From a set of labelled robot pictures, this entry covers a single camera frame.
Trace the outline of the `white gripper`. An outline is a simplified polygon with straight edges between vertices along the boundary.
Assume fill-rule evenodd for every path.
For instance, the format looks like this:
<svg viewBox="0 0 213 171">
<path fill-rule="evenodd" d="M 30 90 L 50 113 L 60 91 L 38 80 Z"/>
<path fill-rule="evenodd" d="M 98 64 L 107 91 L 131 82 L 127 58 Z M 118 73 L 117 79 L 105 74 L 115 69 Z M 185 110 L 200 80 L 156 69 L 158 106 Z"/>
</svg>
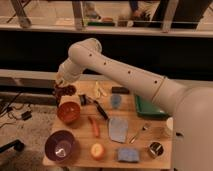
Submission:
<svg viewBox="0 0 213 171">
<path fill-rule="evenodd" d="M 68 70 L 59 70 L 56 74 L 55 83 L 58 86 L 66 86 L 74 81 L 73 74 Z"/>
</svg>

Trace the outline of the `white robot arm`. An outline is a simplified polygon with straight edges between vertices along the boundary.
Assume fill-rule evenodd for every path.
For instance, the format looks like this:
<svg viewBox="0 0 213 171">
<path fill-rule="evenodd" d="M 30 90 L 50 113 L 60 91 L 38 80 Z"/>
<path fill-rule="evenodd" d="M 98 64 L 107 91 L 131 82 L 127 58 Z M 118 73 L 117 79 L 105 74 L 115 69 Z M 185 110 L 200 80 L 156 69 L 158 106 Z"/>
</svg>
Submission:
<svg viewBox="0 0 213 171">
<path fill-rule="evenodd" d="M 64 86 L 90 69 L 123 85 L 173 117 L 171 166 L 176 171 L 213 171 L 213 88 L 188 87 L 102 54 L 95 38 L 69 47 L 56 83 Z"/>
</svg>

